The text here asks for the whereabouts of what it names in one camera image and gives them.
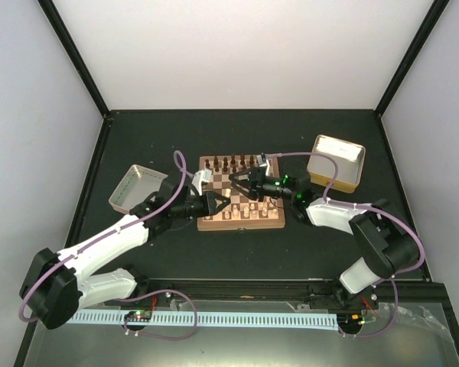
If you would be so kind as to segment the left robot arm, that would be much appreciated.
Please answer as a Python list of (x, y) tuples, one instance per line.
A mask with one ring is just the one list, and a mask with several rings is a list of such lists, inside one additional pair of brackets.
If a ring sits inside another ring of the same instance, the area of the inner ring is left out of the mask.
[(20, 320), (39, 320), (53, 330), (94, 304), (117, 299), (143, 304), (149, 287), (138, 276), (126, 268), (97, 271), (167, 232), (174, 220), (212, 216), (230, 203), (230, 198), (214, 190), (198, 192), (193, 184), (171, 187), (162, 182), (159, 190), (94, 237), (59, 252), (44, 248), (36, 253), (19, 291)]

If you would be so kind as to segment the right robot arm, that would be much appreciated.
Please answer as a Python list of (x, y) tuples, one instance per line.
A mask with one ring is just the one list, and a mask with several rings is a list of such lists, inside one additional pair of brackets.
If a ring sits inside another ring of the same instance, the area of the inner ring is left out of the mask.
[(360, 292), (425, 260), (423, 244), (402, 220), (387, 212), (390, 202), (347, 203), (319, 196), (307, 172), (270, 177), (264, 166), (229, 175), (231, 186), (251, 200), (269, 197), (288, 201), (297, 221), (327, 227), (354, 237), (360, 256), (330, 286), (339, 308), (352, 307)]

